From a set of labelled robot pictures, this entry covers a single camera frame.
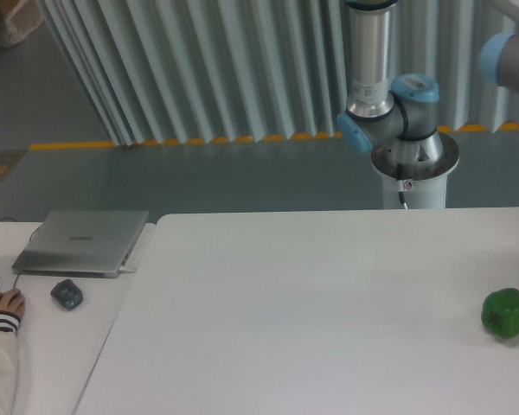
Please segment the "person's hand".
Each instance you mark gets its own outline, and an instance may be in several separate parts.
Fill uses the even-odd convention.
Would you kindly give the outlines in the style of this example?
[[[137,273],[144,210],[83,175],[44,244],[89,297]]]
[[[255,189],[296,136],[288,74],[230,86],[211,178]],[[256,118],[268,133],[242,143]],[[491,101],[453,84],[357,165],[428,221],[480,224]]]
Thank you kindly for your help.
[[[20,290],[13,288],[5,292],[0,292],[0,313],[12,315],[21,321],[25,314],[26,306],[25,301],[23,303],[13,301],[18,291]]]

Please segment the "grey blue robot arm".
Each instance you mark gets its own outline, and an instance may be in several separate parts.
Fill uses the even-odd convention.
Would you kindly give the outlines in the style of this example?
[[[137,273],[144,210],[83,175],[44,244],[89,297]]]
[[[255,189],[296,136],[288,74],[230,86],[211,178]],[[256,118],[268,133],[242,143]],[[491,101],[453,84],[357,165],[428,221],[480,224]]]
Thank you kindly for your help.
[[[519,124],[519,1],[349,1],[351,82],[338,126],[358,150],[413,127]]]

